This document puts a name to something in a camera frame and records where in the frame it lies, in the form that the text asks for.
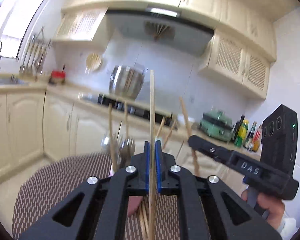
backsplash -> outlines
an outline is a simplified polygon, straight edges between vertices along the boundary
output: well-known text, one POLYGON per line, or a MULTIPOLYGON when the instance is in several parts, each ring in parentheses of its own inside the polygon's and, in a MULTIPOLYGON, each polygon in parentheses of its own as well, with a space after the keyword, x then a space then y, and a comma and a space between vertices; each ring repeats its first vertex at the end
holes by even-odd
POLYGON ((135 39, 115 32, 103 54, 101 69, 86 73, 86 58, 94 49, 56 44, 59 69, 66 65, 68 81, 108 93, 110 75, 115 65, 144 66, 145 83, 136 101, 149 103, 150 69, 154 69, 156 108, 181 113, 179 96, 185 100, 189 116, 197 120, 212 107, 222 109, 235 122, 246 110, 247 99, 222 84, 198 75, 200 58, 179 50, 135 39))

range hood light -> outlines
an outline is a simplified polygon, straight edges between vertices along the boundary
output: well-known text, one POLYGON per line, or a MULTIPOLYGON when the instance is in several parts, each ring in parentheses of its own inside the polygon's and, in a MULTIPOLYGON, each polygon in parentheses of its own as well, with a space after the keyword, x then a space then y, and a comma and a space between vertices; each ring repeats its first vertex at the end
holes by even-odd
POLYGON ((160 9, 160 8, 148 8, 148 10, 153 13, 164 14, 164 15, 168 15, 168 16, 172 16, 172 17, 178 17, 178 14, 179 14, 174 11, 169 11, 169 10, 160 9))

silver bolt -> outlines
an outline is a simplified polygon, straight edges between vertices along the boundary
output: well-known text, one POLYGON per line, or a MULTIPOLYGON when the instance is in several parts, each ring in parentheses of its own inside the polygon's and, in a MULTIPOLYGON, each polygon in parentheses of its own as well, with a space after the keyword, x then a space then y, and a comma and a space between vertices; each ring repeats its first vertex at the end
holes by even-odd
POLYGON ((95 176, 91 176, 87 179, 87 182, 91 185, 96 184, 98 182, 98 178, 95 176))
POLYGON ((208 180, 211 182, 211 183, 218 183, 219 182, 219 178, 215 175, 212 175, 208 178, 208 180))
POLYGON ((126 167, 126 172, 128 173, 134 173, 137 170, 135 166, 127 166, 126 167))
POLYGON ((170 167, 170 170, 173 172, 179 172, 179 171, 181 171, 181 167, 178 165, 173 165, 170 167))

finger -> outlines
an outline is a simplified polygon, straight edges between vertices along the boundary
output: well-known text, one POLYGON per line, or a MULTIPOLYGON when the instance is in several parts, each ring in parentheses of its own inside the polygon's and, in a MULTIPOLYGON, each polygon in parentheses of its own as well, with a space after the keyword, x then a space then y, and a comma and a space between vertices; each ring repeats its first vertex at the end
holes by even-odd
POLYGON ((278 229, 285 209, 283 202, 276 197, 267 196, 263 193, 258 195, 257 202, 261 208, 269 211, 267 222, 275 229, 278 229))
POLYGON ((248 200, 248 190, 245 190, 244 192, 242 192, 241 198, 242 198, 243 201, 248 200))

stainless steel pot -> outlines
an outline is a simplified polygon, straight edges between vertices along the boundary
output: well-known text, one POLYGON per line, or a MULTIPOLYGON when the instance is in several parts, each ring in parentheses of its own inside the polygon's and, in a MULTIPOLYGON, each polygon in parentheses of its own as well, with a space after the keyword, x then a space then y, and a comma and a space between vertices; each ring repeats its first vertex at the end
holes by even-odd
POLYGON ((115 66, 109 85, 109 92, 117 96, 135 100, 144 81, 145 70, 130 66, 115 66))

